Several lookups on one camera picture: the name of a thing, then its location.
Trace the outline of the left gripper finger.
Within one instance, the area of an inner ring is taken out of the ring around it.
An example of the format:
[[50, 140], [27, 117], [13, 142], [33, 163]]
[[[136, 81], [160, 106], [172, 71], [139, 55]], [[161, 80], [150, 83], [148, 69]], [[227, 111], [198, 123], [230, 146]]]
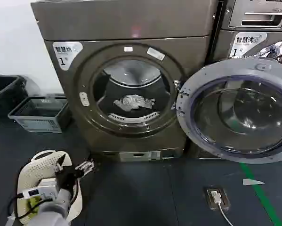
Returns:
[[64, 162], [64, 159], [66, 157], [66, 154], [63, 154], [61, 157], [58, 158], [58, 160], [56, 161], [56, 164], [55, 164], [55, 167], [54, 167], [54, 172], [55, 173], [59, 173], [63, 170], [63, 162]]
[[95, 169], [95, 163], [93, 160], [84, 161], [80, 165], [75, 167], [75, 172], [77, 176], [85, 176]]

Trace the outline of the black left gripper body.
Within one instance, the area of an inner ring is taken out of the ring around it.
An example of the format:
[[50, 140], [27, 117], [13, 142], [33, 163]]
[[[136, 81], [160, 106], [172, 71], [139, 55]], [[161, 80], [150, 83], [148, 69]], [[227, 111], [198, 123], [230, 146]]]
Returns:
[[74, 186], [79, 178], [84, 176], [81, 169], [76, 169], [74, 166], [64, 166], [62, 170], [56, 172], [56, 179], [60, 189], [70, 192], [73, 196]]

